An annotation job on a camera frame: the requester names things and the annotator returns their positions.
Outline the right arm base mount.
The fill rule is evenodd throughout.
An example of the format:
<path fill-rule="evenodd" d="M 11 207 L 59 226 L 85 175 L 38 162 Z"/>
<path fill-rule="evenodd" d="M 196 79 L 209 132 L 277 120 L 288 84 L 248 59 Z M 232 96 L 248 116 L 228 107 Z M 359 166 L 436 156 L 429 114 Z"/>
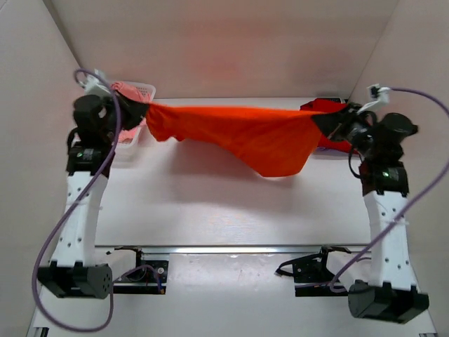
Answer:
<path fill-rule="evenodd" d="M 348 248 L 325 245 L 318 253 L 281 263 L 275 274 L 293 278 L 297 298 L 347 297 L 347 291 L 343 286 L 337 287 L 343 290 L 341 293 L 332 292 L 328 286 L 334 277 L 326 267 L 329 254 L 332 252 L 351 253 Z"/>

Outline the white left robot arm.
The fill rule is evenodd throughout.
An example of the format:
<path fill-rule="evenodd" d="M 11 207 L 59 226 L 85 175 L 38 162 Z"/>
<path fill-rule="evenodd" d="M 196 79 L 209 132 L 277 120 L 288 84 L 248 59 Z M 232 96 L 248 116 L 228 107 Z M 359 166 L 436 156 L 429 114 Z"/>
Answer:
<path fill-rule="evenodd" d="M 84 95 L 73 103 L 76 126 L 67 136 L 67 213 L 50 263 L 36 274 L 58 298 L 104 299 L 112 289 L 111 267 L 95 258 L 100 202 L 115 155 L 115 136 L 139 126 L 148 108 L 120 93 Z"/>

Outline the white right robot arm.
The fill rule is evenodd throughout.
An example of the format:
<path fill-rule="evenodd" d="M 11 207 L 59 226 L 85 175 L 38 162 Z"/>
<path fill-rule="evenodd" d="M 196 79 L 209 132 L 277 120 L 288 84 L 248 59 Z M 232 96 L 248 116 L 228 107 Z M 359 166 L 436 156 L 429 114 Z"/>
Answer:
<path fill-rule="evenodd" d="M 353 175 L 361 182 L 371 237 L 352 257 L 332 252 L 317 260 L 315 275 L 343 285 L 353 317 L 406 324 L 429 307 L 429 297 L 418 291 L 410 264 L 404 215 L 409 186 L 401 143 L 418 127 L 402 114 L 378 119 L 358 105 L 311 119 L 327 139 L 347 141 L 361 155 Z"/>

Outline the white plastic basket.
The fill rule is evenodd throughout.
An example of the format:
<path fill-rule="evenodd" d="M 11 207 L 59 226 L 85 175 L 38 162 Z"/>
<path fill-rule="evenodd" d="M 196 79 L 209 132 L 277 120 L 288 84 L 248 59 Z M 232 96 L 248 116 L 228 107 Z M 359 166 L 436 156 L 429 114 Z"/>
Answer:
<path fill-rule="evenodd" d="M 119 90 L 127 98 L 137 98 L 138 102 L 150 103 L 156 94 L 156 88 L 151 84 L 132 81 L 115 81 L 112 87 Z M 123 130 L 119 134 L 119 143 L 116 147 L 115 160 L 120 162 L 131 161 L 138 151 L 139 138 L 146 127 L 145 118 L 129 131 Z"/>

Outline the aluminium table rail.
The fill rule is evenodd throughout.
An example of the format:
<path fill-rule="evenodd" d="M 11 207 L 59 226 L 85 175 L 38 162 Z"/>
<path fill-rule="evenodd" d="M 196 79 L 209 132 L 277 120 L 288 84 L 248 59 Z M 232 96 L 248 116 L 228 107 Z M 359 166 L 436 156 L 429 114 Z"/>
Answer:
<path fill-rule="evenodd" d="M 115 248 L 142 249 L 146 254 L 297 254 L 316 253 L 321 245 L 212 245 L 212 246 L 106 246 L 97 245 L 95 248 L 103 251 L 111 251 Z"/>

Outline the pink t shirt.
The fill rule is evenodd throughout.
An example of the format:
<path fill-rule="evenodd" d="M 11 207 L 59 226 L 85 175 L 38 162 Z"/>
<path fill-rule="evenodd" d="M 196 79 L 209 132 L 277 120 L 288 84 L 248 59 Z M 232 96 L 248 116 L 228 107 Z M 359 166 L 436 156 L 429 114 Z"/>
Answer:
<path fill-rule="evenodd" d="M 145 123 L 146 112 L 153 101 L 155 88 L 137 82 L 115 81 L 112 88 L 118 94 L 121 109 L 121 132 L 119 144 L 131 143 Z"/>

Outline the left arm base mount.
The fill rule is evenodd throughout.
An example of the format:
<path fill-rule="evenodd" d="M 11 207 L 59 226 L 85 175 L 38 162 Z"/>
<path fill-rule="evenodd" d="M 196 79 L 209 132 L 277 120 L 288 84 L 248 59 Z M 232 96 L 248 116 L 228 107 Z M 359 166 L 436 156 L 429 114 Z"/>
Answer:
<path fill-rule="evenodd" d="M 114 294 L 166 294 L 168 258 L 152 256 L 141 247 L 119 246 L 107 249 L 102 261 L 112 269 Z"/>

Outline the orange t shirt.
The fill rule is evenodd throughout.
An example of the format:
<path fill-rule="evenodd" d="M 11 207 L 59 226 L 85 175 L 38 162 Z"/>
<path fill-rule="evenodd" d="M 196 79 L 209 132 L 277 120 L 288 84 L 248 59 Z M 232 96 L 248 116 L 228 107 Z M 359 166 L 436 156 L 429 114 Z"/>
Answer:
<path fill-rule="evenodd" d="M 153 103 L 146 122 L 159 141 L 175 138 L 217 145 L 261 176 L 299 173 L 317 148 L 321 132 L 307 110 L 186 106 Z"/>

